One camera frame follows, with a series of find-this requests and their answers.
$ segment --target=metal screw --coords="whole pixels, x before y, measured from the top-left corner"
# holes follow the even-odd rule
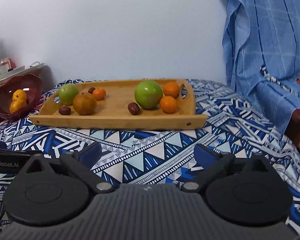
[[[111,189],[112,185],[110,183],[107,183],[107,182],[100,182],[97,184],[97,189],[98,190],[109,190]]]
[[[183,184],[183,187],[186,190],[196,190],[197,188],[199,188],[199,184],[195,182],[186,182],[185,184]]]

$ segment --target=tray handle hole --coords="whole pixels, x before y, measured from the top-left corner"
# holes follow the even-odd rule
[[[61,103],[61,100],[60,100],[59,97],[55,97],[55,98],[53,99],[53,101],[55,101],[56,103]]]
[[[188,90],[185,87],[183,87],[180,93],[181,93],[181,97],[185,98],[188,95]]]

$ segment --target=wooden tray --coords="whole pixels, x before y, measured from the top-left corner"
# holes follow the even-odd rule
[[[180,88],[186,88],[187,95],[177,97],[178,112],[165,114],[161,109],[143,110],[139,115],[128,111],[128,104],[135,102],[134,90],[143,80],[120,80],[88,82],[76,84],[80,92],[88,92],[90,87],[104,88],[106,98],[97,101],[93,115],[79,115],[71,106],[71,115],[61,115],[58,109],[63,105],[56,103],[54,93],[43,104],[38,115],[31,115],[33,124],[50,127],[81,129],[124,129],[124,130],[192,130],[202,128],[207,120],[206,115],[195,115],[195,97],[192,87],[184,79],[158,79],[161,87],[169,82],[176,82]]]

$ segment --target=white wall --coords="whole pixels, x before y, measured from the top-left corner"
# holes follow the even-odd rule
[[[53,83],[182,77],[225,83],[225,0],[0,0],[0,58]]]

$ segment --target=brown fruit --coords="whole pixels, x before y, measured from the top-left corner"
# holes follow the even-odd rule
[[[89,115],[93,114],[97,102],[92,94],[82,93],[75,96],[72,106],[79,115]]]
[[[93,92],[95,89],[96,89],[96,88],[94,88],[94,87],[89,88],[88,93],[92,94],[92,92]]]
[[[69,115],[71,114],[71,108],[69,106],[62,106],[59,108],[59,114],[61,115]]]
[[[128,104],[128,110],[132,115],[137,115],[140,113],[140,107],[135,102]]]

